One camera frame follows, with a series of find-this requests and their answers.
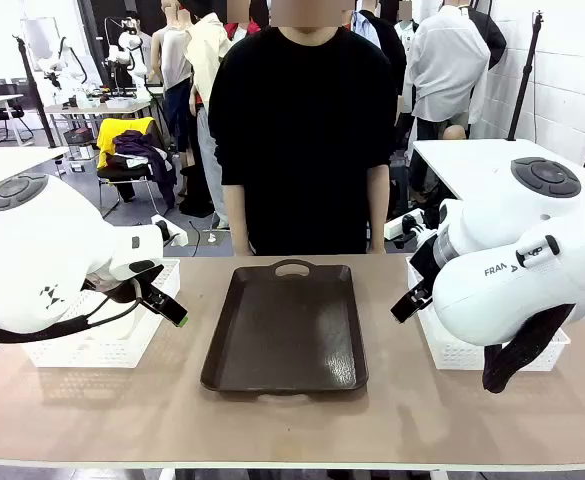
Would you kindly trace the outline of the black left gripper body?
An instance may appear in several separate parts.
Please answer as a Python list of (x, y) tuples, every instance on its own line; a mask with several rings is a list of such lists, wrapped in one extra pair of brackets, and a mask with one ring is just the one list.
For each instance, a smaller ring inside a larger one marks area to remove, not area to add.
[(142, 298), (144, 279), (132, 277), (127, 280), (105, 280), (89, 277), (89, 289), (104, 294), (116, 303), (131, 303)]

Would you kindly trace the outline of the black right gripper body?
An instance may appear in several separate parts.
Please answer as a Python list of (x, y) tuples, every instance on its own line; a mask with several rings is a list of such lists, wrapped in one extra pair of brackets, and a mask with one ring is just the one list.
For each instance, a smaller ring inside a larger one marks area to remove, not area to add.
[(432, 233), (427, 239), (423, 239), (410, 259), (411, 266), (422, 278), (422, 289), (426, 291), (432, 290), (434, 281), (441, 270), (434, 256), (437, 238), (438, 234)]

